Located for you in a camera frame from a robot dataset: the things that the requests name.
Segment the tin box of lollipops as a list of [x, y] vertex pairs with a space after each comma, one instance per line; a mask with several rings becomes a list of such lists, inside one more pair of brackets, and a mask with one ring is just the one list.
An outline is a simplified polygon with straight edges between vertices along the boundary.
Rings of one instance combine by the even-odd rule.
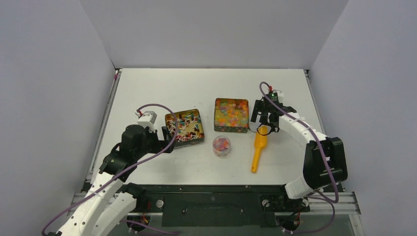
[[170, 134], [176, 140], [174, 148], [184, 148], [202, 144], [205, 141], [205, 133], [198, 109], [176, 112], [178, 133], [175, 135], [176, 122], [172, 114], [165, 115], [165, 124]]

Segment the orange plastic scoop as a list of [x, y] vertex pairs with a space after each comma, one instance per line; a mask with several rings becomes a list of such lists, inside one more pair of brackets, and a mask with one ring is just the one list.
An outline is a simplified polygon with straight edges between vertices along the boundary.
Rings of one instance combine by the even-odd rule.
[[263, 149], [268, 145], [268, 137], [256, 133], [254, 140], [254, 155], [251, 164], [251, 172], [257, 173], [260, 157]]

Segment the tin box of gummy candies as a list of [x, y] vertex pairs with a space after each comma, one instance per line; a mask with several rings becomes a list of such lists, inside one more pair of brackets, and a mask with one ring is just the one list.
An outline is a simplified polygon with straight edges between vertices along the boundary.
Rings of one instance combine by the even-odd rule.
[[234, 98], [217, 98], [215, 100], [214, 131], [247, 133], [249, 130], [248, 117], [248, 100]]

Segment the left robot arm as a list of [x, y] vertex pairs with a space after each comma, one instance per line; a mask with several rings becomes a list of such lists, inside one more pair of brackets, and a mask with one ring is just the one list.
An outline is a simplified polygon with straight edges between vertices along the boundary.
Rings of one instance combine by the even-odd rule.
[[146, 154], [149, 161], [162, 153], [171, 153], [175, 137], [165, 126], [164, 139], [159, 140], [153, 124], [134, 124], [126, 127], [121, 142], [116, 144], [104, 158], [87, 195], [62, 211], [75, 209], [71, 217], [56, 231], [42, 235], [50, 236], [106, 236], [130, 211], [146, 207], [144, 190], [136, 184], [126, 184], [129, 175], [136, 170]]

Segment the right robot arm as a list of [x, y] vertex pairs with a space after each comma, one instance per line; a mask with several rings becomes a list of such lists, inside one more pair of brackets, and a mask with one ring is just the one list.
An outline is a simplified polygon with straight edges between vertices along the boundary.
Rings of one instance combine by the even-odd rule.
[[282, 211], [304, 208], [303, 199], [328, 186], [333, 188], [334, 198], [322, 198], [332, 204], [339, 201], [337, 185], [348, 177], [344, 144], [340, 138], [329, 137], [313, 128], [293, 107], [280, 102], [274, 90], [255, 101], [251, 121], [260, 122], [257, 139], [284, 131], [304, 150], [301, 175], [280, 186], [279, 195], [270, 199], [268, 206]]

